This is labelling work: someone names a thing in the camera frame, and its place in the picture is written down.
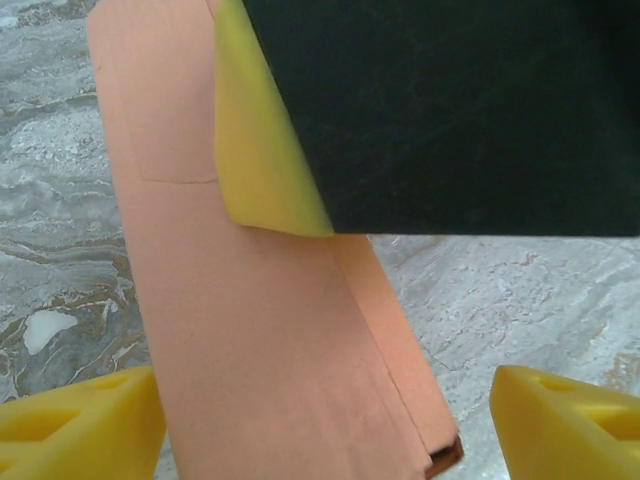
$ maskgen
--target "gray marble floor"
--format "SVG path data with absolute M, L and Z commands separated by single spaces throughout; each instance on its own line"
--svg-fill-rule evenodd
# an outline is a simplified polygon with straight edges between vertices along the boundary
M 149 362 L 85 37 L 95 0 L 0 0 L 0 401 Z M 459 420 L 444 479 L 508 478 L 497 365 L 640 395 L 640 242 L 379 237 Z M 156 474 L 176 479 L 166 444 Z

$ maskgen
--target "black surface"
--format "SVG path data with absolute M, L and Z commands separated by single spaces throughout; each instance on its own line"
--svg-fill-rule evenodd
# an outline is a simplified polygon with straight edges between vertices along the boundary
M 640 2 L 245 5 L 337 232 L 640 234 Z

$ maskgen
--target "yellow foam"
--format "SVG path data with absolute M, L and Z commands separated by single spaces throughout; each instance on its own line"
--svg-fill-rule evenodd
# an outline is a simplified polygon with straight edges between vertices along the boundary
M 231 219 L 295 235 L 333 234 L 241 0 L 215 19 L 215 157 Z

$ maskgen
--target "yellow foam corner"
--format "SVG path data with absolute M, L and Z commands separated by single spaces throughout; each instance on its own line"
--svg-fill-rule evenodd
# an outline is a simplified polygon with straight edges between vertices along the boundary
M 242 0 L 215 17 L 215 161 L 231 219 L 326 237 L 333 228 Z

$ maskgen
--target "marble pattern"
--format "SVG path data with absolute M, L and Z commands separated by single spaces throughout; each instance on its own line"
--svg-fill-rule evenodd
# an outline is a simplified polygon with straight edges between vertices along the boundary
M 94 0 L 0 1 L 0 401 L 149 363 L 95 97 Z M 488 410 L 518 363 L 640 395 L 640 242 L 395 237 L 374 245 L 459 420 L 443 479 L 508 478 Z M 29 355 L 36 312 L 71 315 Z M 156 479 L 176 479 L 168 441 Z

